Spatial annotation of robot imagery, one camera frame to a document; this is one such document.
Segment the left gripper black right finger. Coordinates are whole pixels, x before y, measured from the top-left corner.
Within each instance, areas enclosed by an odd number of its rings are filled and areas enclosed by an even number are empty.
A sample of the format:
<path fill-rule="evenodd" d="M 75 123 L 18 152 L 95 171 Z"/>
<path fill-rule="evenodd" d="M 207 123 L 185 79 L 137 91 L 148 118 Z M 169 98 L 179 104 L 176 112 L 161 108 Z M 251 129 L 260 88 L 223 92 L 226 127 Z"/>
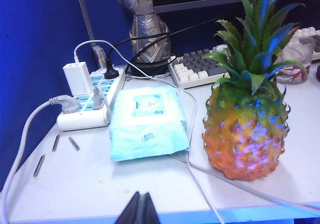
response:
<path fill-rule="evenodd" d="M 159 224 L 159 218 L 149 193 L 142 196 L 140 223 Z"/>

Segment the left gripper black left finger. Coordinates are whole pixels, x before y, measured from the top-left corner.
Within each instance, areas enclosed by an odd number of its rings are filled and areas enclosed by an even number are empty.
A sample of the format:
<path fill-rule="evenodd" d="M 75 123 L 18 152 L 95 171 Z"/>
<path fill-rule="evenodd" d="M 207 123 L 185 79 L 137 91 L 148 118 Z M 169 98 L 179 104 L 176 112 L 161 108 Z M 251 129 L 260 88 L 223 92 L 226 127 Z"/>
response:
<path fill-rule="evenodd" d="M 119 215 L 116 224 L 133 224 L 136 221 L 139 199 L 140 193 L 135 192 L 123 212 Z"/>

